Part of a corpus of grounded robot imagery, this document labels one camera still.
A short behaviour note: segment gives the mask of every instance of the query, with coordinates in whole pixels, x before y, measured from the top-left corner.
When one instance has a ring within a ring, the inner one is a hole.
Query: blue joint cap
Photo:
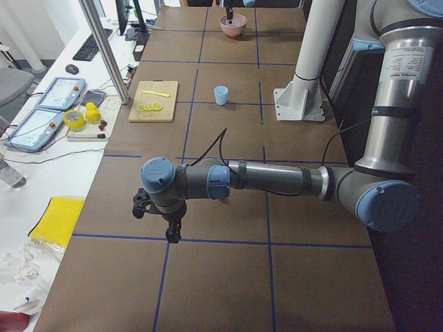
[[[229,196],[229,168],[214,165],[208,172],[206,179],[206,192],[212,199],[225,199]]]
[[[410,5],[414,7],[418,12],[431,16],[437,17],[438,19],[443,18],[443,1],[442,0],[408,0]]]
[[[352,43],[356,52],[383,53],[385,51],[385,46],[380,41],[376,40],[352,38]]]
[[[355,206],[355,215],[368,227],[380,232],[396,230],[414,220],[420,198],[405,181],[384,181],[368,189]]]
[[[175,177],[175,166],[166,158],[149,159],[142,167],[140,177],[148,194],[166,190]]]

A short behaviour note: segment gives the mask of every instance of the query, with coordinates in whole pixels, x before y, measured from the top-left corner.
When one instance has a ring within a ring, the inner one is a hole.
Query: blue cup
[[[228,101],[228,88],[219,85],[214,88],[215,102],[218,105],[225,105]]]

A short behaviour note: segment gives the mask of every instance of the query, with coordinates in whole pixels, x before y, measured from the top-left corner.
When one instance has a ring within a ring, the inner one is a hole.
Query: pink object
[[[240,14],[234,14],[232,23],[227,22],[226,15],[220,17],[221,31],[228,37],[234,38],[240,36],[248,23],[248,19]]]
[[[25,313],[0,311],[0,332],[22,332],[29,325],[29,316]]]

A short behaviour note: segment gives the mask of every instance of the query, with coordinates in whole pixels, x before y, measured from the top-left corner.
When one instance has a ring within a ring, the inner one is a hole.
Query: office chair
[[[0,133],[10,125],[26,101],[34,75],[15,68],[0,68]]]

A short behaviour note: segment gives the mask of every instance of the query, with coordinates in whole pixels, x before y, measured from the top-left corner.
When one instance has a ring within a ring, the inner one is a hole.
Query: keyboard
[[[109,36],[112,34],[112,29],[103,29],[106,37],[109,38]],[[77,53],[74,55],[72,60],[78,60],[78,61],[91,61],[98,52],[98,46],[96,43],[96,40],[94,39],[93,35],[91,34],[88,39],[83,43],[82,47],[77,51]]]

